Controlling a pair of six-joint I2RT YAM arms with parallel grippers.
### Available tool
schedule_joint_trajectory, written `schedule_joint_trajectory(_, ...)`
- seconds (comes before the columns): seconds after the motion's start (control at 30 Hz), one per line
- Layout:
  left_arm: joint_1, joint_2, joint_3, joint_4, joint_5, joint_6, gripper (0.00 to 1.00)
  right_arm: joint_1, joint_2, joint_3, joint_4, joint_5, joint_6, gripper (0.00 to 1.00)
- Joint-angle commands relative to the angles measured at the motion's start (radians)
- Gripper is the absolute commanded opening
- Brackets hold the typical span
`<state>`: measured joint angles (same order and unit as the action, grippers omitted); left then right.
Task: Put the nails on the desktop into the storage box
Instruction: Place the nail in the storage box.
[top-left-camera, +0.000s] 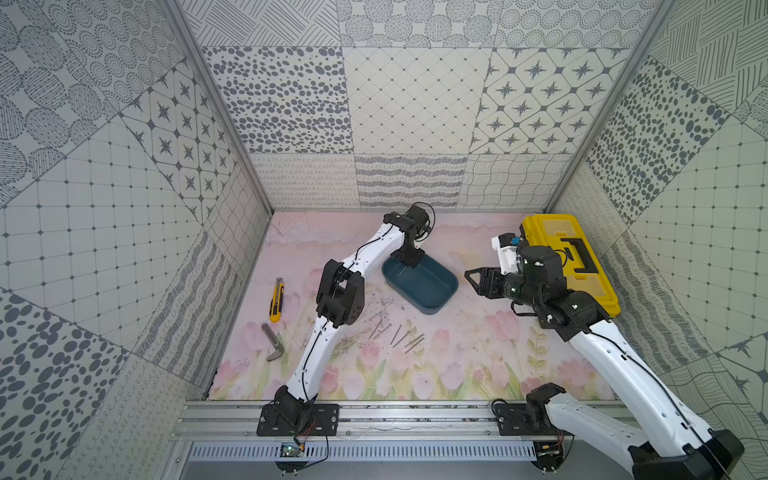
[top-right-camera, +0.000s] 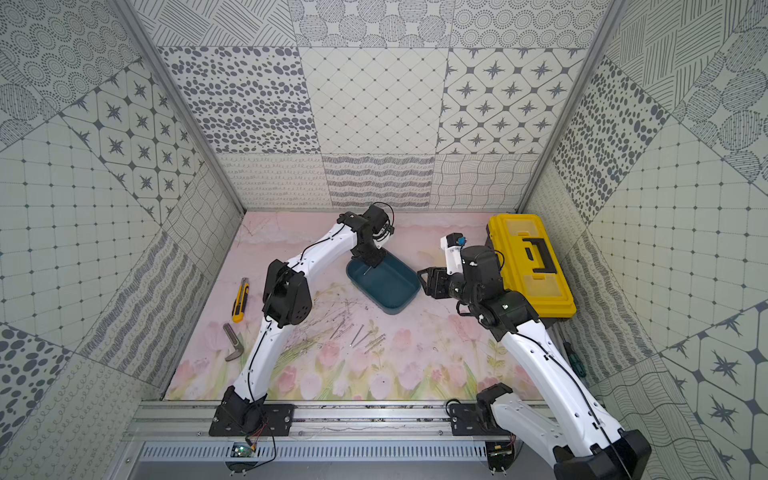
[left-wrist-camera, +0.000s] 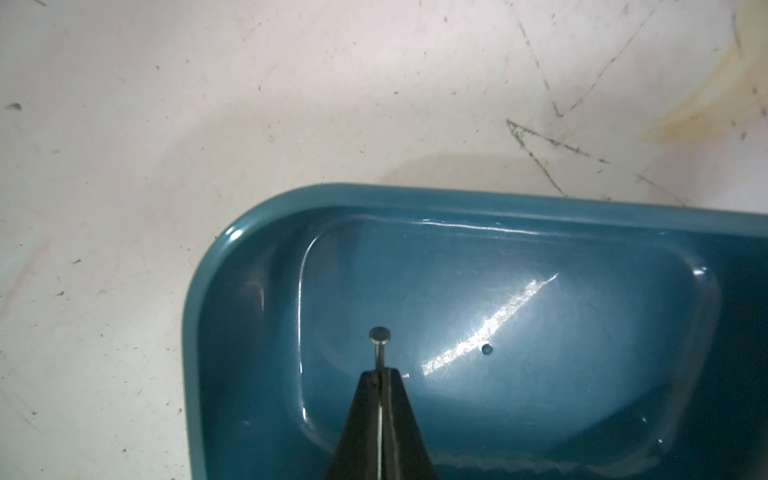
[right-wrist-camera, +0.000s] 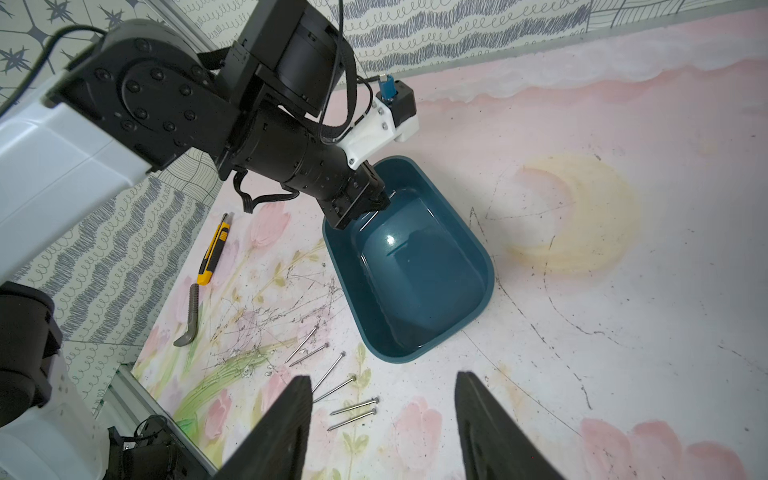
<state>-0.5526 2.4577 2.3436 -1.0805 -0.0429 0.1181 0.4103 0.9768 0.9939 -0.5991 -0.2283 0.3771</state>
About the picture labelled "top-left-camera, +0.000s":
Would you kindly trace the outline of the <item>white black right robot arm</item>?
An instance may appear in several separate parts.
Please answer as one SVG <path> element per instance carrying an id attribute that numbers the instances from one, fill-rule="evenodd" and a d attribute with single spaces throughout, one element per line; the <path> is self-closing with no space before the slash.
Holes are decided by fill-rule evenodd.
<path id="1" fill-rule="evenodd" d="M 569 256 L 531 246 L 513 234 L 493 239 L 496 267 L 467 270 L 476 294 L 522 306 L 555 331 L 608 382 L 634 416 L 632 427 L 545 383 L 526 396 L 533 425 L 586 441 L 636 479 L 727 479 L 745 448 L 734 433 L 715 430 L 679 399 L 625 340 L 611 315 L 585 291 L 568 287 Z"/>

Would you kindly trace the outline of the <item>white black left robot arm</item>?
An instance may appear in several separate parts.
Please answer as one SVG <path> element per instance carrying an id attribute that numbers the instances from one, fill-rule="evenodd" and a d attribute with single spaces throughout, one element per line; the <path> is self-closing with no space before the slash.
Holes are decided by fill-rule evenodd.
<path id="1" fill-rule="evenodd" d="M 435 210 L 425 202 L 404 213 L 391 212 L 367 242 L 341 261 L 329 260 L 316 295 L 317 318 L 297 368 L 274 395 L 273 405 L 297 433 L 312 424 L 315 401 L 342 329 L 351 326 L 365 307 L 365 280 L 387 259 L 414 268 L 425 255 L 421 244 L 435 225 Z"/>

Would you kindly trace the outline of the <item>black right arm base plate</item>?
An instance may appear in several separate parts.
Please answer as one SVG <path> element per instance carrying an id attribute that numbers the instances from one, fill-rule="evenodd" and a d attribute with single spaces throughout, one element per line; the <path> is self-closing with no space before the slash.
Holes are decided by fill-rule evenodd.
<path id="1" fill-rule="evenodd" d="M 529 436 L 538 433 L 524 404 L 508 403 L 497 399 L 491 404 L 498 433 L 502 437 Z"/>

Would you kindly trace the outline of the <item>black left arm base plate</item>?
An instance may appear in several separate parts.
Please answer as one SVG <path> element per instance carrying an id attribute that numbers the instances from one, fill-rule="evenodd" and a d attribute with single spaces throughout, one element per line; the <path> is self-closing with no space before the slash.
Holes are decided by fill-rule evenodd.
<path id="1" fill-rule="evenodd" d="M 338 404 L 286 407 L 276 403 L 261 409 L 256 433 L 259 437 L 335 436 L 338 428 Z"/>

